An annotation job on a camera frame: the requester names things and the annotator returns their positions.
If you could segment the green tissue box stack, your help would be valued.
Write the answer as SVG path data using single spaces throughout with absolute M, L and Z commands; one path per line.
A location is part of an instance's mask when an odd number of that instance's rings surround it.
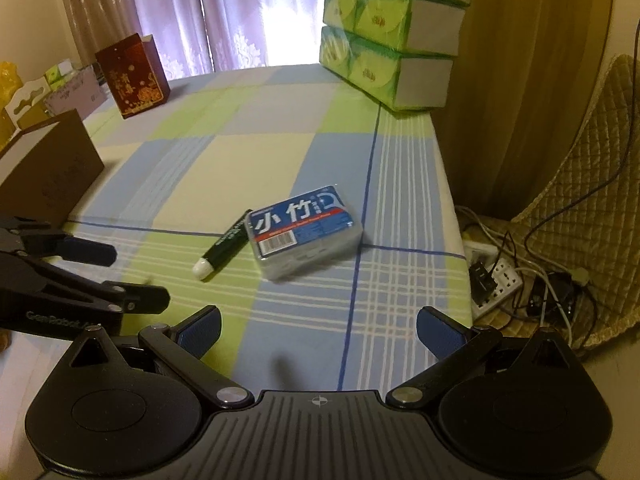
M 319 61 L 395 112 L 445 105 L 471 0 L 324 0 Z

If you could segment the quilted beige chair cover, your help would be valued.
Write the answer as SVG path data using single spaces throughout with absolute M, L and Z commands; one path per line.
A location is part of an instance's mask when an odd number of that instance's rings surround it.
M 593 300 L 578 302 L 576 348 L 591 350 L 639 324 L 639 64 L 611 64 L 587 125 L 559 170 L 512 221 L 520 248 L 589 274 Z

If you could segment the brown cardboard storage box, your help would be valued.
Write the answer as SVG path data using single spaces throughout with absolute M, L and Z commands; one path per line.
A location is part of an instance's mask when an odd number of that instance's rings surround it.
M 49 118 L 2 148 L 1 215 L 62 226 L 103 170 L 77 110 Z

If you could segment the purple curtain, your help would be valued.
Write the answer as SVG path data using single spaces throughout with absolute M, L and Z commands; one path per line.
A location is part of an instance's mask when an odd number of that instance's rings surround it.
M 152 36 L 170 79 L 318 61 L 324 0 L 62 0 L 82 64 Z

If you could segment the checked tablecloth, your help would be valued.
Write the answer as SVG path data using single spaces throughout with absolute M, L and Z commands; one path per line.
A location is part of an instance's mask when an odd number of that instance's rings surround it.
M 174 324 L 221 310 L 206 363 L 253 391 L 390 390 L 433 357 L 416 312 L 469 323 L 469 279 L 428 115 L 397 117 L 318 65 L 176 80 L 134 118 L 113 103 L 86 128 L 105 174 L 70 217 L 115 246 L 90 280 L 164 286 Z M 196 260 L 247 209 L 332 185 L 364 229 L 356 255 L 273 283 L 249 249 L 207 282 Z

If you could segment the blue white tissue pack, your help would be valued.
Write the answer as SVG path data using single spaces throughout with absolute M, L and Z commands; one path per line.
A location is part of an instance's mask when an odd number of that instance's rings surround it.
M 358 246 L 361 221 L 335 185 L 249 212 L 245 229 L 262 276 L 280 281 Z

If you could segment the yellow plastic bag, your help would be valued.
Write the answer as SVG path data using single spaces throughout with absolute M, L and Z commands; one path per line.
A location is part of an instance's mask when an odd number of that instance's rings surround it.
M 23 81 L 17 73 L 14 63 L 0 62 L 0 142 L 5 146 L 15 131 L 15 125 L 8 112 L 9 102 L 15 92 L 23 87 Z

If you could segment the lilac paper gift bag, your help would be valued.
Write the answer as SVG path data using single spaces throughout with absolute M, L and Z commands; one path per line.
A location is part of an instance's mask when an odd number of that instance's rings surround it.
M 81 119 L 86 119 L 105 102 L 106 95 L 92 66 L 80 70 L 44 99 L 52 116 L 76 110 Z

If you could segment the green white tube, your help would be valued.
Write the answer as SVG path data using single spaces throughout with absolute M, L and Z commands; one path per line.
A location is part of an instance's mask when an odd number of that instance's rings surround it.
M 222 234 L 222 237 L 216 240 L 213 246 L 194 263 L 192 274 L 199 281 L 206 281 L 218 273 L 247 244 L 245 219 L 249 213 L 250 209 L 244 211 L 242 216 Z

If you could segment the red gold gift box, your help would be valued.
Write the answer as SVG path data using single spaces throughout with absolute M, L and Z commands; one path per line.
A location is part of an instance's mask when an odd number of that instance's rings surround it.
M 166 103 L 170 88 L 152 35 L 133 34 L 96 52 L 112 97 L 127 119 Z

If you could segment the white power strip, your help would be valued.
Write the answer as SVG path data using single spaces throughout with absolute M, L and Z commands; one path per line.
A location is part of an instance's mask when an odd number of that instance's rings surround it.
M 500 249 L 472 240 L 463 242 L 471 283 L 473 320 L 478 320 L 511 298 L 524 285 Z

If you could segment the brown white cutout carton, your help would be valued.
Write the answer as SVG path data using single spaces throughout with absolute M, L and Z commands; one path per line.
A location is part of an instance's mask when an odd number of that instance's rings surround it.
M 45 76 L 27 81 L 6 104 L 6 111 L 17 130 L 24 130 L 49 118 L 46 97 L 50 87 Z

